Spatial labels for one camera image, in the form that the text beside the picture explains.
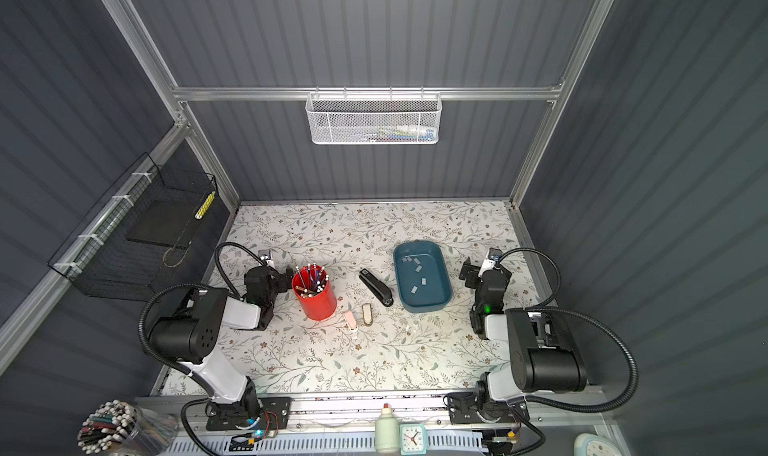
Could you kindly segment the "teal plastic tray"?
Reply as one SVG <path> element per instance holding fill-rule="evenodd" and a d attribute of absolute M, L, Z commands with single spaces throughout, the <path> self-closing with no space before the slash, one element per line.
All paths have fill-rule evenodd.
<path fill-rule="evenodd" d="M 399 297 L 411 313 L 443 309 L 452 299 L 452 287 L 440 247 L 428 240 L 404 242 L 394 249 Z"/>

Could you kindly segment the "black stapler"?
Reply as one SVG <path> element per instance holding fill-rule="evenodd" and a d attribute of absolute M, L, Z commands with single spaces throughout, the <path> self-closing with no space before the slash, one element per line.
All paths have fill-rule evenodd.
<path fill-rule="evenodd" d="M 394 304 L 394 297 L 391 289 L 367 268 L 363 268 L 359 271 L 359 279 L 383 306 L 391 307 Z"/>

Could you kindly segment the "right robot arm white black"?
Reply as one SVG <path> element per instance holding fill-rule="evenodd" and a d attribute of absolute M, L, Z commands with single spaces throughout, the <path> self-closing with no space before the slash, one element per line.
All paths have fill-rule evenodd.
<path fill-rule="evenodd" d="M 485 421 L 511 417 L 506 402 L 536 391 L 580 392 L 587 372 L 563 316 L 538 308 L 506 308 L 504 295 L 511 272 L 486 258 L 481 265 L 466 259 L 459 279 L 474 291 L 469 310 L 473 333 L 507 345 L 509 361 L 485 372 L 468 407 Z"/>

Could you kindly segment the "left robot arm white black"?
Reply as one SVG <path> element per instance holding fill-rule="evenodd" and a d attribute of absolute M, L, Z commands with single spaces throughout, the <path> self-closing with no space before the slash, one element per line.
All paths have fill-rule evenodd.
<path fill-rule="evenodd" d="M 259 433 L 287 427 L 291 399 L 261 397 L 255 383 L 218 346 L 223 326 L 263 331 L 274 316 L 274 303 L 290 288 L 294 275 L 257 266 L 245 277 L 240 298 L 226 287 L 185 283 L 156 293 L 138 322 L 144 351 L 181 372 L 203 388 L 209 431 L 255 430 Z"/>

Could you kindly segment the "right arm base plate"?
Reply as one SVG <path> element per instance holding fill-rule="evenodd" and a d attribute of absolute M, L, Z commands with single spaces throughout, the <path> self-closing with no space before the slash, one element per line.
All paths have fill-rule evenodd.
<path fill-rule="evenodd" d="M 522 423 L 521 416 L 528 418 L 529 412 L 520 404 L 481 400 L 475 392 L 451 392 L 443 396 L 442 402 L 454 425 L 511 424 Z"/>

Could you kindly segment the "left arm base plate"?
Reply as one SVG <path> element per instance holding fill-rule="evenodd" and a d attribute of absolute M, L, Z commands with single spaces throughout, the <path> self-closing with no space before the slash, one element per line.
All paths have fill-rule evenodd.
<path fill-rule="evenodd" d="M 266 397 L 250 403 L 207 403 L 206 429 L 208 431 L 245 430 L 255 424 L 254 430 L 282 430 L 287 427 L 291 403 L 292 399 L 289 397 Z"/>

